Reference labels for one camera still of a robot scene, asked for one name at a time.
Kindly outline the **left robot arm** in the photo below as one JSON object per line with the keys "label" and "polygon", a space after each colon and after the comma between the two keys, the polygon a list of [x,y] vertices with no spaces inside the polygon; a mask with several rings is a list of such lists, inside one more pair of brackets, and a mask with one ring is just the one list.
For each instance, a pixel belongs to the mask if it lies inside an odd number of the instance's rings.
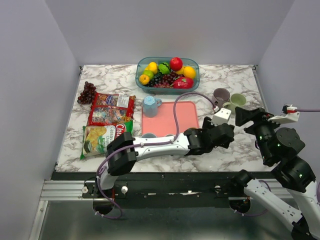
{"label": "left robot arm", "polygon": [[124,132],[106,148],[105,160],[96,171],[93,191],[107,197],[119,176],[128,174],[136,162],[161,156],[199,156],[214,148],[227,149],[234,141],[234,125],[212,125],[206,117],[202,128],[189,128],[176,136],[143,138]]}

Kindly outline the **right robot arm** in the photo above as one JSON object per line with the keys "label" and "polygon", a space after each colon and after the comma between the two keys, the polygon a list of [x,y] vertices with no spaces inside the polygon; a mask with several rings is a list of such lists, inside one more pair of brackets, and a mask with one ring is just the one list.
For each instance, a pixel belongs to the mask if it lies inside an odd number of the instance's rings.
{"label": "right robot arm", "polygon": [[295,129],[280,126],[289,122],[289,119],[289,116],[275,116],[263,108],[235,108],[236,126],[253,123],[244,131],[255,136],[263,164],[273,167],[271,174],[293,198],[296,207],[285,202],[279,194],[265,188],[260,180],[246,170],[241,170],[231,179],[230,191],[236,196],[244,194],[259,202],[284,224],[294,240],[318,240],[318,184],[311,166],[299,157],[305,143]]}

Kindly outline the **dark grapes in container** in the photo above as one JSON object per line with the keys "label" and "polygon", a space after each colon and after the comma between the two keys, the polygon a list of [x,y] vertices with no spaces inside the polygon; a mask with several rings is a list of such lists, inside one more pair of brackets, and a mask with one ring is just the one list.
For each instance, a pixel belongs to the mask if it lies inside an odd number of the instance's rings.
{"label": "dark grapes in container", "polygon": [[175,72],[169,74],[157,73],[146,85],[151,88],[173,88],[174,81],[179,77]]}

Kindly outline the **green ceramic mug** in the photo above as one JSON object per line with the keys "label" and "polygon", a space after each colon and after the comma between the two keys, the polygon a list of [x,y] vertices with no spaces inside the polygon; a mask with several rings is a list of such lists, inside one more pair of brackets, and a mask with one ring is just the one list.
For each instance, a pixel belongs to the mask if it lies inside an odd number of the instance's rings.
{"label": "green ceramic mug", "polygon": [[247,103],[247,99],[243,94],[235,93],[232,94],[227,102],[222,107],[231,110],[232,114],[236,113],[236,107],[242,108]]}

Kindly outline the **red toy apple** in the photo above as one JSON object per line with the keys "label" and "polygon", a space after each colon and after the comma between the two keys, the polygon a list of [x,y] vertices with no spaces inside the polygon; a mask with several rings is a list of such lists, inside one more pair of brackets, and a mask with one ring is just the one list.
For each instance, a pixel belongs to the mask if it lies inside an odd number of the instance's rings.
{"label": "red toy apple", "polygon": [[169,62],[170,68],[173,71],[179,71],[183,67],[183,61],[179,57],[173,57]]}

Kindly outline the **green toy watermelon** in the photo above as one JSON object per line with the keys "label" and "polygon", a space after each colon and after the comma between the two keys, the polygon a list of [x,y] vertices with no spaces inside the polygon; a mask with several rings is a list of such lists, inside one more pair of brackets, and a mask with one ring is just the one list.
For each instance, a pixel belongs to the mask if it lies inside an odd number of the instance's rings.
{"label": "green toy watermelon", "polygon": [[171,68],[169,63],[167,62],[161,62],[158,65],[158,72],[162,75],[168,75],[171,72]]}

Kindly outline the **light blue faceted mug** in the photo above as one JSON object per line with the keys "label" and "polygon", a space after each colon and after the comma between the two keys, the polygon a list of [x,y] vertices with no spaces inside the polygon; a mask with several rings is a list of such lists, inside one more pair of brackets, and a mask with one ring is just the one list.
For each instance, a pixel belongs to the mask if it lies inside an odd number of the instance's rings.
{"label": "light blue faceted mug", "polygon": [[153,118],[158,114],[158,107],[162,104],[160,98],[148,95],[143,99],[142,111],[143,114],[148,118]]}

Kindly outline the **yellow toy lemon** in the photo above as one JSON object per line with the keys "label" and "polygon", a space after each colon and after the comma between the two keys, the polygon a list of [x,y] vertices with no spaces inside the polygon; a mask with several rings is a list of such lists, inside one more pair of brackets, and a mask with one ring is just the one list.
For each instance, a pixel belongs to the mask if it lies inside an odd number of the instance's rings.
{"label": "yellow toy lemon", "polygon": [[145,68],[145,70],[149,70],[151,71],[154,75],[156,75],[158,73],[158,65],[156,62],[150,62],[147,67]]}

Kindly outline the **teal plastic fruit container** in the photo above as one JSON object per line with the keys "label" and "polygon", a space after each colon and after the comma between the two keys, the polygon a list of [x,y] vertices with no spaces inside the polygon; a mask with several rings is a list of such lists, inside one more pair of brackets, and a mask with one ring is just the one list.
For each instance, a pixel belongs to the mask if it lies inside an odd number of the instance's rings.
{"label": "teal plastic fruit container", "polygon": [[200,68],[192,59],[145,57],[137,64],[135,82],[145,93],[181,95],[200,85]]}

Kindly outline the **small orange toy fruit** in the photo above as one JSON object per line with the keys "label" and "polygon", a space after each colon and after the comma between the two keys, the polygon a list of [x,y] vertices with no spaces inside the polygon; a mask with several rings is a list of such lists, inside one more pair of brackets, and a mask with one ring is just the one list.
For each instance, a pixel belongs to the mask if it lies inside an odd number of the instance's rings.
{"label": "small orange toy fruit", "polygon": [[146,74],[142,74],[140,77],[139,77],[139,82],[145,86],[147,85],[149,82],[150,82],[150,77]]}

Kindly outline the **pink plastic tray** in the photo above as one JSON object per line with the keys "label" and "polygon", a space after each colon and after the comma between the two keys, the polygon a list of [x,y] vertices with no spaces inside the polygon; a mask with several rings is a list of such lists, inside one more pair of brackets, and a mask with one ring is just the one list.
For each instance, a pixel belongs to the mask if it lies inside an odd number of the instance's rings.
{"label": "pink plastic tray", "polygon": [[[141,133],[152,133],[157,137],[164,137],[168,134],[176,134],[177,128],[173,113],[173,102],[163,102],[158,107],[155,117],[141,119]],[[179,132],[183,133],[189,128],[199,128],[196,105],[192,101],[179,101],[176,104],[176,117],[178,120]]]}

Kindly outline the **colourful candy bag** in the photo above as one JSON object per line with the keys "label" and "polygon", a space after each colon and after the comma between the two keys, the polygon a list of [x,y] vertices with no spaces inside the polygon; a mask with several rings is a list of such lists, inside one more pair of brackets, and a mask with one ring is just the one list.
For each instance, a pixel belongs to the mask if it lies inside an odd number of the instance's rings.
{"label": "colourful candy bag", "polygon": [[96,93],[90,108],[88,126],[122,124],[133,119],[135,95]]}

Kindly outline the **grey ceramic mug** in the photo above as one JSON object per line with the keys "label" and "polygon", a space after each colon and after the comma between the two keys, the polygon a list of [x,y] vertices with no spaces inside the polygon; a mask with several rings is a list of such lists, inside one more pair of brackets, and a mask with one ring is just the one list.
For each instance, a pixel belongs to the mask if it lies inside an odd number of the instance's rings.
{"label": "grey ceramic mug", "polygon": [[153,133],[145,133],[141,137],[142,138],[156,138],[157,136]]}

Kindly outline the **red toy dragon fruit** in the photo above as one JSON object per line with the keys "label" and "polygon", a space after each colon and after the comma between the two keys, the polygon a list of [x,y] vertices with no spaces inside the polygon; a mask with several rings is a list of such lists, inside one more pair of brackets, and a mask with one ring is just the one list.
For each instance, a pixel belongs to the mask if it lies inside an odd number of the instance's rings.
{"label": "red toy dragon fruit", "polygon": [[194,85],[194,80],[189,77],[178,77],[173,83],[174,89],[190,89]]}

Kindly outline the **purple ceramic mug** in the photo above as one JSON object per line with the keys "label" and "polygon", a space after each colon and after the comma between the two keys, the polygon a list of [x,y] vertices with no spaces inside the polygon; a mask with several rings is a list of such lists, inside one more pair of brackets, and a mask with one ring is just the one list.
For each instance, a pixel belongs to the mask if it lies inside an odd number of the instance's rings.
{"label": "purple ceramic mug", "polygon": [[230,99],[230,92],[225,88],[217,88],[213,91],[212,102],[215,107],[221,109],[223,104],[228,102]]}

